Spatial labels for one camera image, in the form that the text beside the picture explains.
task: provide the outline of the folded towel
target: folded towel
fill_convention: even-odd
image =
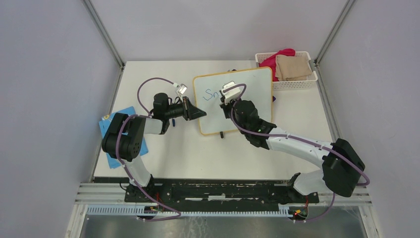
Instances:
[[[276,74],[278,81],[304,81],[311,75],[308,60],[305,57],[276,56]]]
[[[276,76],[276,56],[277,55],[285,55],[285,56],[295,56],[295,50],[294,49],[284,49],[280,50],[279,52],[273,54],[272,56],[266,58],[263,62],[260,63],[260,67],[270,67],[271,71],[273,73],[272,80],[273,82],[279,81]]]

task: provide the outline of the beige cloth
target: beige cloth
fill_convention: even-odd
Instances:
[[[276,74],[278,81],[304,81],[311,75],[308,61],[305,57],[276,56]]]

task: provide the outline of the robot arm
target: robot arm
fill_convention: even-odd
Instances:
[[[146,187],[153,178],[142,159],[138,157],[144,134],[165,134],[169,127],[169,119],[172,118],[194,120],[205,115],[206,112],[192,105],[188,97],[182,97],[180,103],[170,104],[165,93],[156,94],[152,118],[132,117],[123,130],[123,133],[127,134],[123,134],[120,139],[118,153],[134,180]],[[102,140],[102,149],[109,153],[111,158],[116,159],[116,140],[123,122],[128,117],[127,114],[116,113]]]
[[[258,116],[258,110],[251,101],[239,98],[241,92],[234,82],[225,84],[220,93],[223,95],[220,107],[225,117],[240,128],[252,145],[294,155],[320,168],[307,174],[295,174],[288,186],[302,195],[329,190],[344,197],[352,195],[360,173],[330,152],[338,152],[363,171],[365,165],[347,141],[338,139],[331,143],[307,139],[277,128]]]

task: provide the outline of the black mounting plate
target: black mounting plate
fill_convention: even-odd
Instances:
[[[95,177],[94,182],[128,183],[128,178]],[[183,212],[278,211],[278,204],[306,203],[305,196],[286,186],[287,180],[154,178],[154,183],[153,197]],[[133,185],[127,187],[124,201],[150,202]],[[308,195],[308,201],[319,203],[318,194]]]

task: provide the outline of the metal frame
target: metal frame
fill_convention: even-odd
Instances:
[[[83,223],[85,221],[88,205],[75,204],[71,213],[70,222],[68,223],[65,237],[79,238],[82,232]]]
[[[77,192],[75,204],[80,205],[150,205],[155,203],[131,203],[125,202],[125,191],[118,183],[81,183]],[[319,194],[319,203],[310,206],[327,206],[331,202],[332,192]],[[287,206],[303,206],[303,203],[290,203]],[[336,196],[334,206],[372,206],[368,190],[365,187],[357,187],[351,197]]]
[[[109,216],[174,216],[175,212],[146,212],[149,205],[89,205],[86,215]],[[288,206],[278,206],[278,211],[261,212],[181,212],[181,217],[293,217]]]
[[[338,16],[334,26],[332,27],[330,33],[328,34],[327,39],[322,45],[318,56],[315,59],[317,64],[319,64],[322,61],[322,58],[324,57],[325,52],[328,50],[329,46],[331,45],[331,42],[334,40],[335,36],[337,35],[338,30],[340,29],[341,25],[343,24],[344,20],[346,19],[347,15],[349,14],[355,2],[356,0],[347,0],[346,4],[343,7],[343,10],[341,10],[340,15]]]
[[[115,92],[112,97],[109,113],[112,110],[115,97],[119,88],[119,84],[121,82],[123,70],[124,70],[124,61],[122,60],[121,56],[119,55],[115,45],[113,44],[108,32],[106,31],[101,19],[98,16],[92,2],[90,0],[82,0],[83,4],[85,5],[88,13],[92,17],[98,31],[102,35],[103,39],[107,43],[111,53],[113,54],[115,61],[120,66],[120,73],[118,76],[118,80],[116,82]],[[327,39],[325,40],[318,56],[315,59],[315,69],[318,72],[319,79],[317,82],[319,93],[321,95],[322,104],[324,107],[324,111],[327,117],[328,126],[331,131],[331,137],[333,140],[336,140],[340,137],[340,131],[331,108],[327,91],[325,85],[322,81],[322,75],[320,73],[319,63],[322,61],[326,51],[328,50],[331,42],[335,38],[338,30],[340,29],[343,21],[347,17],[349,11],[353,7],[356,0],[348,0],[340,13],[337,21],[335,22],[331,32],[329,33]],[[100,146],[97,149],[98,153],[96,155],[95,166],[98,161],[98,155],[100,151]],[[124,202],[125,191],[123,191],[119,184],[117,183],[82,183],[80,184],[79,191],[76,196],[75,205],[73,207],[72,215],[70,218],[70,222],[67,228],[66,236],[67,238],[77,238],[81,234],[82,226],[85,220],[85,216],[89,210],[89,206],[94,206],[96,208],[109,208],[110,205],[112,206],[120,206],[121,208],[128,208],[132,207],[133,205],[136,206],[154,206],[155,203],[127,203]],[[317,204],[310,204],[310,206],[328,206],[332,198],[332,193],[324,193],[319,194],[319,201],[320,203]],[[303,206],[304,204],[287,204],[288,206]],[[334,202],[334,206],[358,206],[360,213],[362,215],[362,222],[365,226],[365,230],[367,233],[368,238],[379,238],[380,233],[377,228],[377,224],[375,222],[376,213],[372,207],[372,202],[370,196],[368,194],[368,190],[366,187],[358,187],[354,191],[354,195],[350,198],[340,197],[337,196]],[[191,216],[208,216],[208,215],[221,215],[221,214],[206,214],[206,213],[197,213],[197,214],[189,214]],[[228,214],[229,216],[243,216],[243,214]],[[272,216],[272,214],[259,214],[259,216]]]
[[[91,0],[82,0],[83,5],[85,6],[86,10],[88,11],[89,15],[91,16],[93,22],[96,25],[96,28],[98,29],[99,33],[101,34],[102,38],[104,39],[105,43],[108,45],[109,49],[111,50],[112,55],[114,56],[115,61],[120,66],[121,69],[124,67],[124,61],[122,60],[120,54],[118,53],[114,43],[111,40],[111,37],[109,36],[109,33],[104,27],[104,24],[101,21],[101,18],[99,17],[98,13],[95,10],[95,7],[93,6]]]

